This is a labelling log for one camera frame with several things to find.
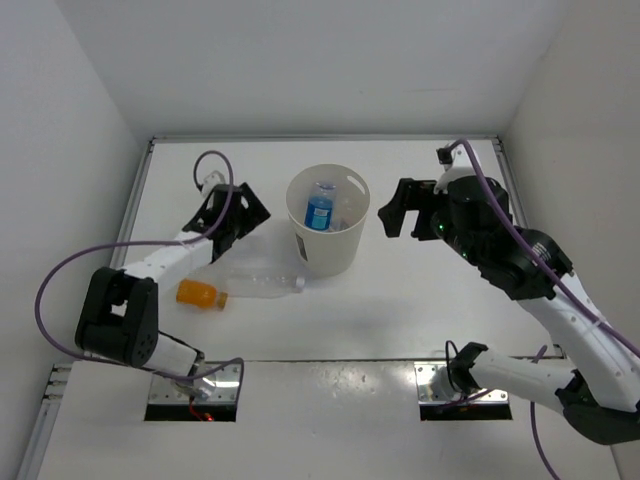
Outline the blue label plastic bottle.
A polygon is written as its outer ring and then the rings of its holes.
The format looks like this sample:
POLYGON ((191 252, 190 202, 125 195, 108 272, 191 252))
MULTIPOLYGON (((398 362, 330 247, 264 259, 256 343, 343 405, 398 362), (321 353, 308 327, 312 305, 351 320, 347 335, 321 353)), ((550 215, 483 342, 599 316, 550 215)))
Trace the blue label plastic bottle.
POLYGON ((328 231, 332 219, 337 187, 329 182, 316 182, 309 193, 304 225, 315 231, 328 231))

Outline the clear bottle white cap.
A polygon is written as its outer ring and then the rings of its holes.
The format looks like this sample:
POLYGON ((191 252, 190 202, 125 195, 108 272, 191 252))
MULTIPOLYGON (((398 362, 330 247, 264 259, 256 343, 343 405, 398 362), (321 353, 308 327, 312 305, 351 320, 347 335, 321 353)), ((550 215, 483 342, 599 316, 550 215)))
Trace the clear bottle white cap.
POLYGON ((360 219, 358 202, 342 197, 334 203, 330 230, 332 232, 344 231, 351 228, 360 219))

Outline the clear bottle blue-white cap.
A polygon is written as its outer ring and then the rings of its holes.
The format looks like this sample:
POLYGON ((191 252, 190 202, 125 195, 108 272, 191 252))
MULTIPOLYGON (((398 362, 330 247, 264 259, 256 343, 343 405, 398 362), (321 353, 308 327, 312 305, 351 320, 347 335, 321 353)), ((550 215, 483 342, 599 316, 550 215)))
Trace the clear bottle blue-white cap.
POLYGON ((226 291, 233 297, 275 299, 301 293, 306 278, 279 268, 236 268, 224 277, 226 291))

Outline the orange juice bottle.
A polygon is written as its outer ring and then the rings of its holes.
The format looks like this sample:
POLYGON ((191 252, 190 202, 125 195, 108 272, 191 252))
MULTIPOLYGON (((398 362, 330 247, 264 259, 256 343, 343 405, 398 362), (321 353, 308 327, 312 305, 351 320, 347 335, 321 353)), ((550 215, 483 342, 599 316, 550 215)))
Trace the orange juice bottle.
POLYGON ((223 310, 228 294, 212 285, 196 280, 184 279, 178 286, 176 302, 200 309, 223 310))

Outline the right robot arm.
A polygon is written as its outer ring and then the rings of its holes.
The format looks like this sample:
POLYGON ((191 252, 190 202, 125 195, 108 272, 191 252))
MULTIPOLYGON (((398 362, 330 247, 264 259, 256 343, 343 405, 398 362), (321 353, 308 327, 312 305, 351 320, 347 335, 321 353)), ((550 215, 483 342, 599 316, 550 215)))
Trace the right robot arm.
POLYGON ((445 242, 532 315, 573 365, 544 368, 470 342, 447 360, 435 388, 454 399, 505 390, 557 412, 597 444, 638 440, 639 360, 604 332, 608 323, 595 307, 582 313, 576 306, 586 293, 567 255, 547 234, 514 225, 509 196, 495 180, 487 191, 474 176, 443 192, 436 186, 400 179, 378 212, 386 236, 399 236, 406 213, 417 212, 413 238, 445 242))

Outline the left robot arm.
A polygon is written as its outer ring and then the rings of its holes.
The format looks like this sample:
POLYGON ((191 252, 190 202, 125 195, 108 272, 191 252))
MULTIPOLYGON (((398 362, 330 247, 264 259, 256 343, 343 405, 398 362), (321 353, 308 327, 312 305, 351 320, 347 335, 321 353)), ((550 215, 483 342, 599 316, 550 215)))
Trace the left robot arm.
POLYGON ((205 355, 159 329, 159 297, 192 272, 219 260, 237 240, 270 218, 251 187, 218 184, 176 238, 143 260, 91 277, 75 332, 81 350, 148 370, 198 398, 205 385, 205 355))

